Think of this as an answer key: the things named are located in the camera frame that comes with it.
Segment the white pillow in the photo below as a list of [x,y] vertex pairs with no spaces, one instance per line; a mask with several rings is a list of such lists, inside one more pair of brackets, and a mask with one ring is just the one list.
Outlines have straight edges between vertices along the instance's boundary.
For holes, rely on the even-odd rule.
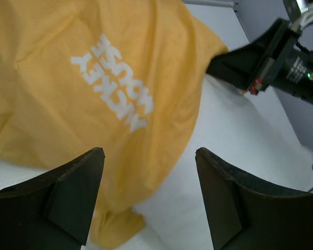
[[149,97],[109,77],[75,87],[0,84],[2,166],[52,169],[105,152],[87,249],[211,249],[195,152],[200,147],[267,180],[302,189],[313,154],[286,138],[232,86],[205,76],[195,98]]

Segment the yellow printed pillowcase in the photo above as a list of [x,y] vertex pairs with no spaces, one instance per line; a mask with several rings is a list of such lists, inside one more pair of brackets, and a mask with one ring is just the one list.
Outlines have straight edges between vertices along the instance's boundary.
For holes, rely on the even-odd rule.
[[182,1],[0,1],[0,160],[53,169],[105,153],[91,242],[116,248],[184,152],[212,58]]

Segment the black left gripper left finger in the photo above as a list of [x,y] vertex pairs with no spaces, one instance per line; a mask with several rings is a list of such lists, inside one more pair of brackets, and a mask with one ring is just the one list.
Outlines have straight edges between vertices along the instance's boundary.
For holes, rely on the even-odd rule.
[[96,147],[74,160],[0,190],[0,249],[81,249],[103,173]]

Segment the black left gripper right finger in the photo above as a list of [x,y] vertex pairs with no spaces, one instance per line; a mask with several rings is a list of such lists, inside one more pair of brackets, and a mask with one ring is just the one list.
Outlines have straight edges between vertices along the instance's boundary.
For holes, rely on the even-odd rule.
[[313,193],[263,180],[204,147],[196,165],[214,249],[313,249]]

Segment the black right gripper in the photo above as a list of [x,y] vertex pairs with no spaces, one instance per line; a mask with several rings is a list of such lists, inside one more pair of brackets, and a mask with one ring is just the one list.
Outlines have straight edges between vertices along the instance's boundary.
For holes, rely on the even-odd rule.
[[253,95],[271,86],[313,105],[313,51],[301,35],[279,18],[250,44],[213,58],[206,74]]

